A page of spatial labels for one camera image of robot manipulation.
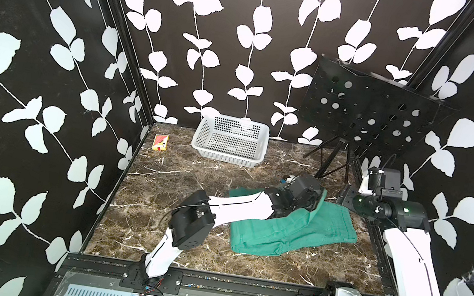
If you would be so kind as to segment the green long pants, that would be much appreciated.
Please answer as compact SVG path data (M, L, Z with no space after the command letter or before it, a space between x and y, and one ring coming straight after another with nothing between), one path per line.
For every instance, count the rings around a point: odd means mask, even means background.
M252 203L263 200L263 189L238 188L229 194L238 204L213 211L215 225L230 225L230 245L234 252L271 257L301 248L357 242L349 210L327 201L326 190L313 211L301 208L285 217L267 220L261 217L270 206L255 207Z

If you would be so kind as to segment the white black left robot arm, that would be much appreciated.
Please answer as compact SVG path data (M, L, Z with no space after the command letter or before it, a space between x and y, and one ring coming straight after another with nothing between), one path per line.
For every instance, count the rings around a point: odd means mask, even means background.
M323 190L293 190L288 185L228 198L210 197L204 190L194 192L170 211L162 239L141 258L141 276L144 280L162 278L183 251L200 246L219 226L244 220L285 218L296 210L314 210L323 196Z

